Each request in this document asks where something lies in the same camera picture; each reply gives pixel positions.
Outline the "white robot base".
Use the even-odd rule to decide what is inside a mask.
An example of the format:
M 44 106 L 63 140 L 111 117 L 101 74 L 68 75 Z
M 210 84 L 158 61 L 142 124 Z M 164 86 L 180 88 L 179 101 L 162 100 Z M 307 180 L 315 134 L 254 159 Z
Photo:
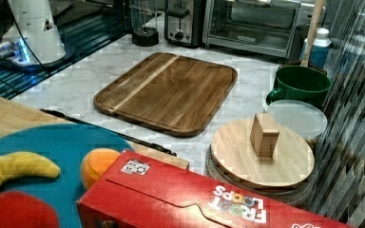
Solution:
M 50 67 L 66 57 L 66 49 L 48 0 L 8 0 L 13 16 L 3 35 L 0 57 L 19 67 Z

